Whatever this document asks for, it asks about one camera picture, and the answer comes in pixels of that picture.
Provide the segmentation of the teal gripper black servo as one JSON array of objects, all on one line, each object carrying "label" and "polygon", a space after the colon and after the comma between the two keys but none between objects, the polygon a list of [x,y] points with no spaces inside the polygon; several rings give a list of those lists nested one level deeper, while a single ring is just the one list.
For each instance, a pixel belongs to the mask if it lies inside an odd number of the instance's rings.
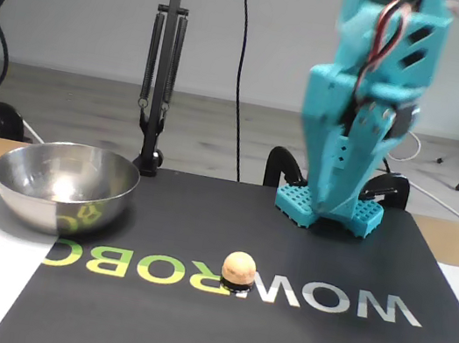
[{"label": "teal gripper black servo", "polygon": [[329,219],[352,218],[365,182],[381,162],[384,139],[400,139],[408,133],[413,110],[424,93],[423,87],[401,87],[371,79],[355,89],[356,82],[355,75],[345,73],[338,65],[320,64],[310,71],[305,94],[305,116],[342,125],[344,134],[348,134],[343,168],[333,173],[343,132],[303,125],[312,208],[323,211]]}]

